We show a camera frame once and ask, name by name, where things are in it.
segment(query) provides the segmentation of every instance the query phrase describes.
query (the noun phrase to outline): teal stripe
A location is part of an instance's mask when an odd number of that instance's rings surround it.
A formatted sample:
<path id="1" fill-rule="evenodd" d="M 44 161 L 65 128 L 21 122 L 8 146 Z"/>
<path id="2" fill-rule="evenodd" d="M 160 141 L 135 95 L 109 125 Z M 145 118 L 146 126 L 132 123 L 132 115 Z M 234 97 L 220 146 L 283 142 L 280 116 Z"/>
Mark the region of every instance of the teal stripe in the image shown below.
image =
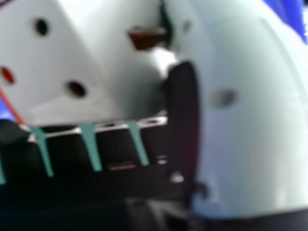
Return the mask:
<path id="1" fill-rule="evenodd" d="M 136 149 L 138 151 L 141 164 L 143 166 L 149 165 L 148 155 L 143 146 L 143 142 L 142 142 L 141 135 L 140 135 L 140 130 L 139 130 L 137 123 L 135 121 L 128 121 L 127 124 L 129 126 L 129 131 L 133 137 Z"/>
<path id="2" fill-rule="evenodd" d="M 80 125 L 80 128 L 82 130 L 82 138 L 88 149 L 93 170 L 96 172 L 102 171 L 103 167 L 101 164 L 100 155 L 96 145 L 95 130 L 94 130 L 95 126 L 93 124 L 82 124 Z"/>
<path id="3" fill-rule="evenodd" d="M 0 185 L 5 184 L 5 183 L 6 183 L 6 179 L 3 173 L 1 155 L 0 155 Z"/>
<path id="4" fill-rule="evenodd" d="M 47 171 L 47 175 L 49 177 L 53 177 L 53 170 L 52 170 L 50 159 L 49 159 L 45 133 L 39 128 L 31 128 L 31 131 L 36 135 L 36 138 L 38 140 L 38 147 L 40 149 L 40 152 L 43 158 L 43 162 L 44 162 L 44 165 Z"/>

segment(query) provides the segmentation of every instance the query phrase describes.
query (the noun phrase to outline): red hole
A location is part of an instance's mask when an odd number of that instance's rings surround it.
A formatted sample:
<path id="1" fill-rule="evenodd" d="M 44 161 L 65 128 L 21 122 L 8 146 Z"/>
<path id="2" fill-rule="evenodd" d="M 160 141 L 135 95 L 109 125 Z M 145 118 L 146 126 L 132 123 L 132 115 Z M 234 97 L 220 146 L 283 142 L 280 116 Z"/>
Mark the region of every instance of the red hole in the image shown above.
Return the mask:
<path id="1" fill-rule="evenodd" d="M 6 67 L 2 67 L 1 68 L 1 73 L 3 78 L 5 78 L 5 80 L 10 83 L 10 84 L 14 84 L 15 83 L 15 79 L 13 74 L 10 72 L 10 70 Z"/>

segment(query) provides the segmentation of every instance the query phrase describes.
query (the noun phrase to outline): red line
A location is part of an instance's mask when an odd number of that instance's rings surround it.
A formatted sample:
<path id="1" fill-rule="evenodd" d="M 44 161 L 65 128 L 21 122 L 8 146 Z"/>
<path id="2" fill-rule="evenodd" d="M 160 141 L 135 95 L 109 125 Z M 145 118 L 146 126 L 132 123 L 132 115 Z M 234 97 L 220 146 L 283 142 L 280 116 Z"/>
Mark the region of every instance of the red line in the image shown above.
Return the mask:
<path id="1" fill-rule="evenodd" d="M 25 121 L 21 118 L 21 116 L 18 114 L 18 112 L 16 111 L 14 106 L 11 104 L 9 99 L 6 97 L 6 95 L 4 94 L 2 88 L 0 88 L 0 97 L 3 99 L 4 103 L 6 104 L 6 106 L 12 112 L 13 116 L 17 120 L 17 123 L 20 124 L 20 125 L 22 125 L 22 124 L 25 125 L 26 124 Z"/>

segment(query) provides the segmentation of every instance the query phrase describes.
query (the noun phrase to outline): white plastic casing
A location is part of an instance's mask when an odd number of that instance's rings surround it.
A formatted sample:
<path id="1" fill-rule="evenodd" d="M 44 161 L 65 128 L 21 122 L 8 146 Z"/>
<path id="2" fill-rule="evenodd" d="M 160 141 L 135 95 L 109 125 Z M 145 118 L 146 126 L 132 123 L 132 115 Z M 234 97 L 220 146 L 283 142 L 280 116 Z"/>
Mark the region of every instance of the white plastic casing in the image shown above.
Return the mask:
<path id="1" fill-rule="evenodd" d="M 173 50 L 198 74 L 195 213 L 250 218 L 308 208 L 307 48 L 261 0 L 166 0 Z M 233 101 L 224 94 L 233 92 Z"/>
<path id="2" fill-rule="evenodd" d="M 40 36 L 35 22 L 49 31 Z M 0 67 L 16 83 L 1 88 L 32 126 L 143 118 L 160 110 L 161 76 L 128 31 L 152 28 L 157 0 L 16 0 L 0 9 Z M 86 90 L 74 97 L 67 83 Z"/>

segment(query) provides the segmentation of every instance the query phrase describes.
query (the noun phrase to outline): green strip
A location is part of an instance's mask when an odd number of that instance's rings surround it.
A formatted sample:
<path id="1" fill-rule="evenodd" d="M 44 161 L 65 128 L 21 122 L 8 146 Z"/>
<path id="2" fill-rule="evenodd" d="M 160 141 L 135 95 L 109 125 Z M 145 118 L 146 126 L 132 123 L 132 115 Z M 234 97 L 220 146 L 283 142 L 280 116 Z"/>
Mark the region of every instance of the green strip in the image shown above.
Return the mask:
<path id="1" fill-rule="evenodd" d="M 149 165 L 148 155 L 147 155 L 145 148 L 143 146 L 139 127 L 138 127 L 137 123 L 135 121 L 128 121 L 127 124 L 129 126 L 129 131 L 130 131 L 130 133 L 133 137 L 133 140 L 135 142 L 135 146 L 137 148 L 137 152 L 139 154 L 141 164 L 143 166 Z"/>
<path id="2" fill-rule="evenodd" d="M 0 155 L 0 185 L 5 184 L 5 183 L 6 183 L 6 179 L 3 173 L 1 155 Z"/>
<path id="3" fill-rule="evenodd" d="M 95 126 L 93 124 L 82 124 L 80 125 L 80 128 L 82 130 L 82 138 L 88 149 L 93 170 L 96 172 L 102 171 L 103 167 L 101 164 L 100 155 L 96 145 L 96 138 L 94 131 Z"/>
<path id="4" fill-rule="evenodd" d="M 43 162 L 44 162 L 44 165 L 47 171 L 47 175 L 49 177 L 53 177 L 53 170 L 52 170 L 50 159 L 49 159 L 45 133 L 39 128 L 31 128 L 31 131 L 36 135 L 36 138 L 38 140 L 38 147 L 42 154 L 42 158 L 43 158 Z"/>

